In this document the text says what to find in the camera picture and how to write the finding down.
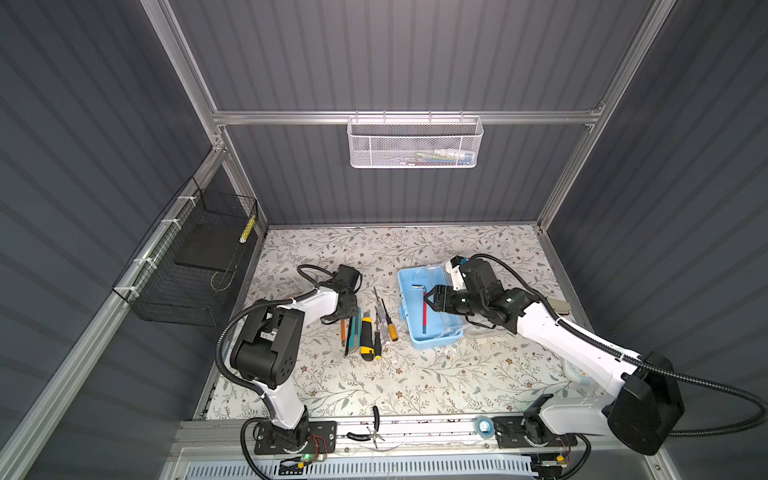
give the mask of white cable tray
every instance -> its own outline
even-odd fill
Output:
[[[472,168],[483,129],[480,117],[382,114],[350,117],[346,132],[354,168]]]

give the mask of gray corrugated wall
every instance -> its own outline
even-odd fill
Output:
[[[5,443],[210,144],[137,2],[3,1],[0,35]],[[156,475],[211,335],[126,319],[30,478]]]
[[[597,107],[650,2],[171,4],[221,110],[440,111]],[[583,131],[486,125],[476,168],[361,172],[342,127],[229,129],[272,225],[536,220]]]
[[[647,0],[173,0],[220,110],[594,108]]]
[[[341,126],[228,127],[270,225],[536,220],[584,131],[491,125],[475,168],[349,165]]]
[[[768,2],[679,0],[550,235],[597,333],[768,397]],[[683,386],[681,428],[751,415]],[[768,426],[667,441],[688,479],[764,471]]]

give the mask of table surface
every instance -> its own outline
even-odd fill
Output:
[[[532,286],[563,299],[533,227],[515,225],[271,230],[246,304],[307,291],[309,282],[296,272],[301,263],[331,271],[341,263],[354,266],[363,274],[358,292],[363,312],[375,311],[374,286],[385,299],[400,341],[385,346],[381,360],[366,362],[359,352],[344,357],[339,324],[304,327],[293,379],[315,419],[370,415],[373,403],[382,415],[494,413],[523,411],[544,393],[601,395],[597,386],[569,382],[555,354],[504,329],[471,326],[454,345],[413,348],[399,318],[397,272],[473,253],[504,260]],[[507,288],[519,286],[501,267],[494,270]],[[218,379],[208,419],[265,414],[254,392]]]

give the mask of white plastic clip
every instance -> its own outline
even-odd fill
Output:
[[[191,200],[192,204],[196,207],[197,206],[197,197],[178,197],[178,198],[186,198],[187,200]]]
[[[114,289],[115,290],[128,290],[129,292],[135,293],[136,297],[133,298],[133,300],[135,300],[136,298],[139,297],[139,289],[136,288],[136,286],[116,286]],[[128,294],[128,301],[130,301],[130,298],[131,298],[131,294],[129,293]]]
[[[181,224],[179,223],[179,219],[171,218],[169,220],[160,220],[160,223],[167,223],[167,222],[172,222],[173,224],[175,224],[177,227],[179,227],[179,231],[181,232]]]
[[[138,262],[139,265],[141,265],[144,262],[148,262],[152,266],[152,268],[157,270],[157,264],[155,263],[154,258],[152,257],[134,258],[134,262]]]

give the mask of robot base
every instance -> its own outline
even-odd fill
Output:
[[[312,435],[319,437],[319,453],[333,453],[336,450],[336,422],[309,422],[309,435],[307,435],[306,444],[298,451],[291,451],[300,455],[302,453],[315,453],[315,442]],[[274,427],[269,422],[264,422],[259,427],[256,440],[256,447],[253,449],[255,455],[284,455],[285,442],[278,439]]]
[[[561,446],[575,447],[576,435],[566,433],[560,435],[560,439],[549,433],[544,435],[542,443],[531,443],[531,435],[523,425],[523,415],[510,415],[493,417],[493,426],[496,430],[496,442],[500,449],[523,449],[535,446]]]

